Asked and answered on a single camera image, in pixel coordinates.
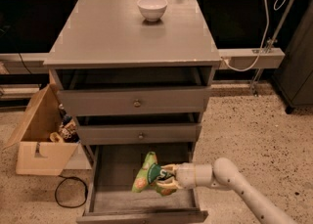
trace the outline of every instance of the drawer knob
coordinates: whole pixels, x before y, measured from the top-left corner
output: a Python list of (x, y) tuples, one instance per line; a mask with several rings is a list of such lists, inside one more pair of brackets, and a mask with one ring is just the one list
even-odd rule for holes
[(141, 106), (141, 102), (138, 100), (138, 99), (136, 99), (135, 101), (134, 101), (134, 107), (135, 108), (139, 108)]
[(143, 133), (140, 133), (140, 134), (138, 135), (138, 139), (139, 139), (139, 140), (143, 140), (144, 138), (145, 138), (145, 136), (144, 136)]

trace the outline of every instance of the cabinet leg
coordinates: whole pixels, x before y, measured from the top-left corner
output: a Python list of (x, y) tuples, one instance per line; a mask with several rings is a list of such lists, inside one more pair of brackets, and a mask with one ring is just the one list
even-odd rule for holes
[(254, 97), (258, 97), (258, 92), (256, 89), (256, 84), (258, 83), (264, 69), (257, 69), (255, 71), (254, 77), (252, 81), (250, 82), (250, 90), (252, 91)]
[(285, 109), (286, 114), (291, 114), (294, 111), (294, 108), (291, 106), (287, 106)]

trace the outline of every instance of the black cable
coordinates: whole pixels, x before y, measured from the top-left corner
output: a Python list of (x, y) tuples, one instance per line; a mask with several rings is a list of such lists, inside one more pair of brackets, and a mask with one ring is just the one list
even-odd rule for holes
[[(60, 182), (60, 184), (58, 185), (58, 187), (56, 188), (56, 191), (55, 191), (55, 200), (57, 202), (57, 204), (61, 207), (65, 207), (65, 208), (78, 208), (80, 206), (83, 206), (86, 202), (87, 202), (87, 197), (88, 197), (88, 186), (87, 184), (80, 178), (78, 177), (74, 177), (74, 176), (70, 176), (70, 177), (65, 177), (65, 176), (62, 176), (62, 175), (59, 175), (59, 177), (61, 178), (64, 178), (64, 180), (62, 182)], [(79, 205), (64, 205), (64, 204), (61, 204), (58, 200), (58, 189), (60, 188), (60, 186), (66, 181), (66, 180), (74, 180), (74, 181), (79, 181), (81, 182), (83, 185), (84, 185), (84, 188), (85, 188), (85, 200), (83, 203), (79, 204)]]
[(16, 46), (16, 44), (14, 44), (14, 42), (10, 39), (10, 37), (6, 36), (6, 33), (8, 32), (8, 30), (3, 30), (2, 28), (0, 28), (0, 31), (2, 32), (2, 35), (0, 35), (0, 37), (2, 36), (5, 36), (11, 43), (11, 45), (16, 49), (17, 53), (19, 54), (20, 58), (21, 58), (21, 62), (22, 62), (22, 65), (23, 67), (25, 67), (25, 69), (30, 73), (32, 74), (32, 72), (28, 69), (28, 67), (26, 66), (25, 62), (23, 61), (22, 59), (22, 55), (18, 49), (18, 47)]

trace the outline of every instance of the gray cabinet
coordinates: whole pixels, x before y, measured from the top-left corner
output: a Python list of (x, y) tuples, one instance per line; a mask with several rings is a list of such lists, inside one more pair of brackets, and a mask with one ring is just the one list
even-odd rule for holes
[(196, 0), (168, 0), (156, 23), (136, 1), (78, 0), (45, 63), (82, 144), (97, 150), (77, 222), (203, 222), (194, 190), (131, 187), (148, 151), (160, 164), (192, 161), (220, 58)]
[(287, 102), (286, 113), (313, 106), (313, 2), (311, 1), (286, 51), (274, 82)]

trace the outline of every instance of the white robotic arm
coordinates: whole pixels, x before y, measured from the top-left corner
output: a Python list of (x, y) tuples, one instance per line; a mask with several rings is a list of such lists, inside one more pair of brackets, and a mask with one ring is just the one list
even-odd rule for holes
[(193, 189), (207, 187), (217, 190), (233, 190), (239, 195), (262, 224), (296, 224), (269, 199), (253, 188), (227, 158), (219, 158), (210, 164), (170, 164), (162, 167), (174, 176), (157, 181), (163, 188)]

